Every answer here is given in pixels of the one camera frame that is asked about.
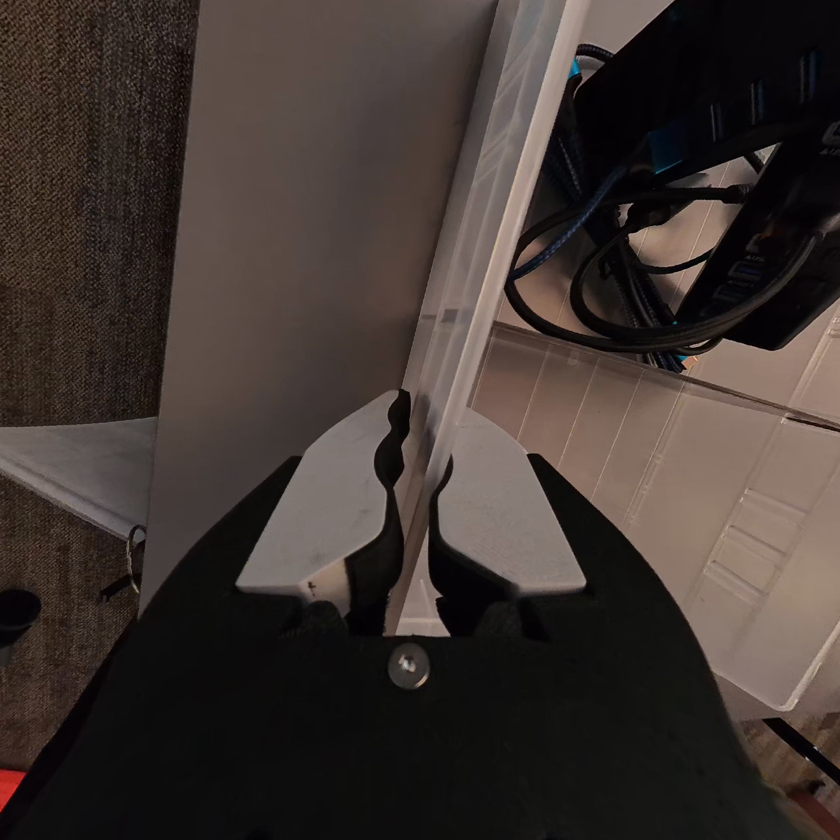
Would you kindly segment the white flat panel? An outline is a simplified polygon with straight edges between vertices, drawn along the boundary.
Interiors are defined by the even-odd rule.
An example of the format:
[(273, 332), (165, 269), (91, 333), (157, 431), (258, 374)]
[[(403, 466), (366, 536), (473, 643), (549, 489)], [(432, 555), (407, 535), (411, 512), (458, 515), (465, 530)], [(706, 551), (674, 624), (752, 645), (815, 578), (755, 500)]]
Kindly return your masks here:
[(148, 523), (155, 416), (2, 427), (1, 472), (54, 506), (126, 540)]

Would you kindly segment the clear plastic bin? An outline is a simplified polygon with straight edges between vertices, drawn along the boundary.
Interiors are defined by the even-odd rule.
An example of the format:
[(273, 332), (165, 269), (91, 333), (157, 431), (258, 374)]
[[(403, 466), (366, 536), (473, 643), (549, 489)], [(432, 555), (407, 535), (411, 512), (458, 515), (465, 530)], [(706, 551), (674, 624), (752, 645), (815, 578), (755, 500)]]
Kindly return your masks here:
[(614, 57), (589, 2), (526, 2), (514, 102), (458, 163), (406, 387), (427, 501), (463, 417), (541, 455), (654, 567), (712, 670), (766, 711), (838, 650), (838, 300), (781, 350), (724, 339), (816, 243), (727, 314), (677, 311), (773, 146), (666, 183), (598, 178), (574, 98)]

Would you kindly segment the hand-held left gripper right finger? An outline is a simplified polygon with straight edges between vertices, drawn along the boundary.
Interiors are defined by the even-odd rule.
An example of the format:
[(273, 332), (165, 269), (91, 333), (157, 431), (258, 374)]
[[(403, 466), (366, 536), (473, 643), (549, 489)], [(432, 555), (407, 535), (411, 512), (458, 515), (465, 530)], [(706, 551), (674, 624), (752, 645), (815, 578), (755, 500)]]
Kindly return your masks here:
[(451, 635), (488, 607), (576, 595), (586, 580), (526, 450), (483, 416), (464, 416), (429, 501), (427, 567)]

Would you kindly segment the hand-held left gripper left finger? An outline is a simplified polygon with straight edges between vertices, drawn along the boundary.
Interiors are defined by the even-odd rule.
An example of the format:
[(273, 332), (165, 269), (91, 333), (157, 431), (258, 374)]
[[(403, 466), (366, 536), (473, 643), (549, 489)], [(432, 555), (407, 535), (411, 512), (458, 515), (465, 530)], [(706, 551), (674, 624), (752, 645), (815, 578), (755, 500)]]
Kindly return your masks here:
[(236, 581), (249, 595), (329, 602), (358, 635), (383, 635), (403, 574), (396, 498), (412, 399), (378, 396), (302, 455)]

